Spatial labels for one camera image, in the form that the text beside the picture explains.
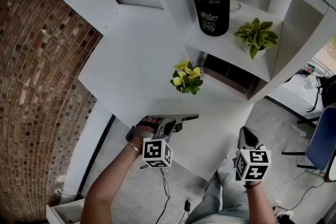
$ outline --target jeans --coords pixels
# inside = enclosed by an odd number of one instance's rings
[[[223,187],[221,210],[219,209],[220,186]],[[201,203],[191,212],[185,224],[194,223],[214,214],[249,220],[247,194],[244,187],[235,181],[235,173],[228,159],[223,161],[217,172],[206,183]]]

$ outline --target hand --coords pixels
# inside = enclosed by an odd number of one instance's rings
[[[152,123],[160,123],[161,119],[155,119],[155,118],[146,118],[143,121],[148,121],[148,122],[152,122]],[[137,126],[136,127],[137,130],[140,131],[146,131],[146,132],[150,132],[150,133],[155,133],[156,130],[149,127],[149,126]],[[140,151],[142,151],[142,145],[143,145],[143,137],[139,137],[139,136],[134,136],[131,140],[131,143],[136,146]]]

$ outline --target brick wall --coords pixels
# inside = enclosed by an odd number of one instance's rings
[[[45,219],[94,97],[77,76],[101,35],[62,0],[0,0],[0,214]]]

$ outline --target potted plant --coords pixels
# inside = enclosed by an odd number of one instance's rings
[[[189,61],[184,60],[179,65],[174,66],[174,68],[179,71],[175,70],[170,83],[176,87],[177,91],[197,94],[200,86],[203,84],[203,80],[200,79],[202,73],[200,67],[193,67]]]
[[[246,44],[243,49],[250,54],[251,59],[264,55],[266,49],[277,45],[278,35],[270,30],[272,26],[273,22],[260,23],[255,18],[252,23],[245,23],[235,32],[235,36]]]

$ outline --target gray floor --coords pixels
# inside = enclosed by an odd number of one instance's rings
[[[304,170],[297,164],[308,164],[304,156],[282,156],[281,151],[304,151],[313,128],[297,125],[298,119],[277,105],[262,99],[255,104],[246,126],[259,133],[260,141],[272,151],[272,166],[263,182],[264,189],[271,197],[275,188],[293,181]],[[116,120],[101,148],[83,189],[85,195],[94,180],[125,146],[124,136],[128,128]],[[143,163],[136,161],[129,171],[115,202],[112,205],[113,223],[155,223],[160,215],[166,197],[162,176],[158,169],[139,169]],[[191,202],[192,209],[201,201],[205,181],[177,163],[164,170],[169,184],[171,199],[160,223],[177,224],[182,217],[184,201]],[[319,186],[323,180],[316,174],[305,173],[295,182],[279,187],[271,204],[285,208],[294,207],[304,192],[311,186]],[[336,184],[324,183],[307,192],[300,205],[294,209],[296,223],[316,224],[336,202]]]

